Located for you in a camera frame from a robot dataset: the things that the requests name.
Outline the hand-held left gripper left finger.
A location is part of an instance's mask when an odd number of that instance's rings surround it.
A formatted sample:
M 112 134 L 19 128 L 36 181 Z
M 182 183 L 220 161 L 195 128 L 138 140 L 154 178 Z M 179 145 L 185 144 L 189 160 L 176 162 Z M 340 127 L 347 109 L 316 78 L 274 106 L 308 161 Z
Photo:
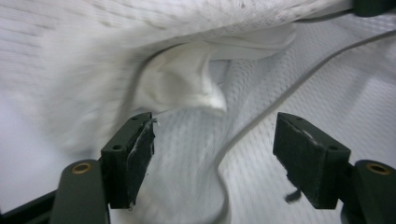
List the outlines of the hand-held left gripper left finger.
M 150 113 L 129 118 L 101 150 L 106 199 L 112 209 L 132 209 L 154 155 Z

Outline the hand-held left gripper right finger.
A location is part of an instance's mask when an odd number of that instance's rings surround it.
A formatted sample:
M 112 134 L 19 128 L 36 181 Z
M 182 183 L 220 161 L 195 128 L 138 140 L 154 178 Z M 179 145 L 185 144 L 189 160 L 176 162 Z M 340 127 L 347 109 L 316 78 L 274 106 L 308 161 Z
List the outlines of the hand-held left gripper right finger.
M 273 154 L 315 208 L 336 207 L 336 179 L 348 164 L 350 149 L 306 119 L 279 112 Z

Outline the white mesh laundry bag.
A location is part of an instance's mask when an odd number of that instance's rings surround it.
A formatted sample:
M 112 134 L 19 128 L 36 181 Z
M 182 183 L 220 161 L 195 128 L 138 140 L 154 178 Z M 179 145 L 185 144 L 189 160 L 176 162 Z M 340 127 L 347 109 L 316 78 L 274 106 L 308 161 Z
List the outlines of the white mesh laundry bag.
M 0 211 L 54 190 L 131 116 L 157 119 L 136 206 L 113 224 L 341 224 L 288 203 L 272 152 L 278 112 L 309 120 L 353 161 L 396 167 L 396 12 L 347 0 L 0 0 Z M 227 111 L 133 106 L 144 66 L 166 49 L 292 23 L 260 60 L 211 61 Z

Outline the white cloth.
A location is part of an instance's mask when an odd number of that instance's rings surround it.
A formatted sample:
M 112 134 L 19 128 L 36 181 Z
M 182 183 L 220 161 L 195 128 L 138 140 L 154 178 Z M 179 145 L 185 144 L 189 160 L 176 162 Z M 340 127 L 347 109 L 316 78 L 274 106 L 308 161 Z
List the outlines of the white cloth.
M 166 49 L 144 66 L 134 90 L 133 106 L 157 113 L 200 108 L 222 115 L 227 103 L 209 72 L 209 63 L 267 58 L 287 47 L 295 36 L 295 25 L 288 23 Z

